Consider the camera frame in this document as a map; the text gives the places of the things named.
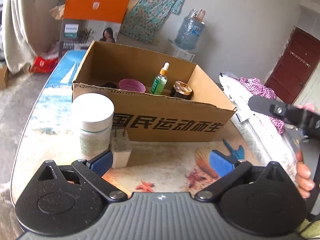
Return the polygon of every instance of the table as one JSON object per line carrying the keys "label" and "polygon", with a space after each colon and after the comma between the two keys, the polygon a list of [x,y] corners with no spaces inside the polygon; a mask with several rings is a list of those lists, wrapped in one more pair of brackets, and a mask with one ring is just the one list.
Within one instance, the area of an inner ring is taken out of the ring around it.
{"label": "table", "polygon": [[[72,80],[85,54],[83,50],[70,50],[59,62],[41,91],[23,131],[11,177],[11,199],[17,202],[36,170],[45,161],[52,159],[57,165],[70,165],[84,158],[73,143],[71,117]],[[188,187],[187,176],[195,169],[195,156],[208,156],[213,149],[228,155],[222,139],[233,148],[242,145],[245,158],[259,165],[247,144],[229,121],[212,142],[159,143],[131,142],[132,154],[129,167],[110,170],[103,178],[127,194],[135,189],[140,180],[151,179],[155,190],[185,191],[193,195],[217,179],[197,182]]]}

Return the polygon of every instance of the dropper bottle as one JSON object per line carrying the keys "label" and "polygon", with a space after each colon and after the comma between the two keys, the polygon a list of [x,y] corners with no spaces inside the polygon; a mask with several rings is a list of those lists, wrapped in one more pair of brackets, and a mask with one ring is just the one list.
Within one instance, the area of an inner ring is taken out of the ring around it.
{"label": "dropper bottle", "polygon": [[156,96],[161,95],[162,90],[164,89],[165,84],[167,83],[167,72],[169,68],[169,63],[166,62],[164,67],[160,70],[159,75],[156,76],[152,87],[151,87],[151,94]]}

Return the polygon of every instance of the woman photo on box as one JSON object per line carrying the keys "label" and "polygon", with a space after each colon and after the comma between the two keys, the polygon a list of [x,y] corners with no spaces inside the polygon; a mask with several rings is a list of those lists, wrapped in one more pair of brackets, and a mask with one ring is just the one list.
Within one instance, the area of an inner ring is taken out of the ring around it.
{"label": "woman photo on box", "polygon": [[111,28],[106,28],[103,31],[102,38],[100,39],[100,41],[107,41],[107,42],[111,42],[111,43],[116,43],[115,39],[113,38],[113,30]]}

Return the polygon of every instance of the pink silicone bowl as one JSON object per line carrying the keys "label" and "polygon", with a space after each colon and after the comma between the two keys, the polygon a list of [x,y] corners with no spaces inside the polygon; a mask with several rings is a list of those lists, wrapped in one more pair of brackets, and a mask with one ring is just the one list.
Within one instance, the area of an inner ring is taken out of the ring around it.
{"label": "pink silicone bowl", "polygon": [[135,79],[125,78],[120,80],[119,82],[119,89],[127,90],[127,91],[135,91],[135,92],[142,92],[146,91],[146,87]]}

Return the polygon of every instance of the red bag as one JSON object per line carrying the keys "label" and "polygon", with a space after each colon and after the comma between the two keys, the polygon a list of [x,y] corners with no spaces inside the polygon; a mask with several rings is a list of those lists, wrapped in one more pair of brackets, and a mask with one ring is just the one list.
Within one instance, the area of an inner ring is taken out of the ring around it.
{"label": "red bag", "polygon": [[36,61],[30,67],[30,73],[51,73],[58,64],[58,58],[44,59],[40,56],[36,57]]}

